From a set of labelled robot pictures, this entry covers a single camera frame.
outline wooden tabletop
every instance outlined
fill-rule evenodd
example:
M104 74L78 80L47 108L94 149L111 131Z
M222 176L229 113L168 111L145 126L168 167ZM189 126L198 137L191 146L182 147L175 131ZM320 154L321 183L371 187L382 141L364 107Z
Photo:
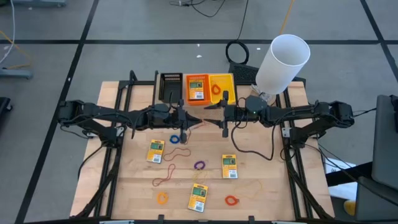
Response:
M118 82L103 82L97 104L109 108L114 107ZM154 86L135 85L129 110L140 110L152 104ZM238 97L251 94L250 86L238 86ZM307 105L307 96L302 82L292 82L289 85L292 106ZM185 109L199 118L221 118L221 110L203 111L200 107L186 106ZM305 126L310 119L296 121L296 126ZM236 144L243 150L259 151L266 156L271 154L272 128L264 128L260 123L249 123L244 129L237 129L234 134ZM231 138L222 138L221 129L212 124L200 126L192 130L187 145L171 144L171 134L179 130L154 129L138 131L134 139L128 138L131 129L125 133L122 159L119 169L118 183L113 206L113 219L155 220L159 214L167 220L248 220L254 215L256 220L294 220L294 210L285 162L279 157L282 140L279 126L275 129L275 154L272 161L266 161L258 155L238 152ZM146 161L146 155L151 139L164 140L165 152L171 152L175 147L189 148L189 157L177 156L170 162L162 161L154 164ZM309 139L307 144L318 147L315 139ZM90 139L85 157L90 155L100 145L98 139ZM306 147L301 150L303 166L307 177L308 189L327 213L334 216L331 199L326 184L323 164L318 151ZM221 178L221 155L235 154L238 161L239 179ZM105 149L91 158L81 170L75 199L70 215L80 212L96 192L104 161ZM194 181L193 168L196 161L205 161L205 172ZM167 168L175 164L176 169L169 181L158 187L152 186L154 178L167 177ZM188 201L194 182L209 187L203 213L188 210ZM301 214L305 216L301 192L298 189ZM167 192L169 200L166 204L157 203L159 192ZM224 198L235 195L239 203L229 206ZM104 194L101 214L105 214L108 201L108 190Z

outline purple rubber band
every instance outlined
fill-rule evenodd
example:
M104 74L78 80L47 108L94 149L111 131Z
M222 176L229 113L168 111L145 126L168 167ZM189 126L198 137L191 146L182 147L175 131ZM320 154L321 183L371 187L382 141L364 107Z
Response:
M202 164L203 166L201 168L198 168L197 167L198 164ZM205 166L206 166L205 161L198 161L198 162L195 163L195 165L193 165L193 168L198 169L198 170L202 170L202 169L205 168Z

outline white cylinder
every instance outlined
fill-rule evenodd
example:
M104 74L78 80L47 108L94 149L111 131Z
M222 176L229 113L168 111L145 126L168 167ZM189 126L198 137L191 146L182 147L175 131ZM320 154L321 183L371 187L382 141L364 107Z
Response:
M310 55L310 47L300 37L290 34L277 36L257 72L257 86L268 94L282 93Z

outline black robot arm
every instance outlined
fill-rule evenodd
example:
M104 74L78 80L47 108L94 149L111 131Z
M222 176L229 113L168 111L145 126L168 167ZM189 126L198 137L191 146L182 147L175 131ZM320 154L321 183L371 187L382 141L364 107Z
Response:
M298 119L316 118L316 120L302 128L290 128L284 130L284 137L290 138L293 147L304 147L310 136L315 134L323 136L326 130L332 127L348 128L354 124L353 110L350 105L339 101L332 103L316 102L314 105L298 106L291 108L278 108L268 106L267 103L257 96L246 98L244 108L236 105L227 105L228 92L224 91L223 99L216 105L205 109L224 109L224 120L205 119L223 129L223 137L228 137L228 121L234 122L256 122L259 121L264 127L269 128L284 121Z
M120 123L119 127L107 127L94 119ZM181 142L185 143L187 135L184 133L189 127L201 123L201 120L190 116L183 109L183 100L171 112L166 104L148 106L142 110L121 111L98 106L94 103L84 103L80 100L63 101L59 105L58 122L61 126L79 126L86 136L97 135L105 146L114 147L118 144L118 137L123 135L126 127L142 131L155 128L179 128Z

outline blue rubber band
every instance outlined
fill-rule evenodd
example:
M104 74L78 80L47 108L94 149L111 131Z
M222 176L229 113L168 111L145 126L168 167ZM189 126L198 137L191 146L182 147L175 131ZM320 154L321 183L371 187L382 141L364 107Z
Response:
M177 143L180 142L180 137L178 137L177 135L173 134L173 135L170 137L170 142L173 143L173 144L177 144Z

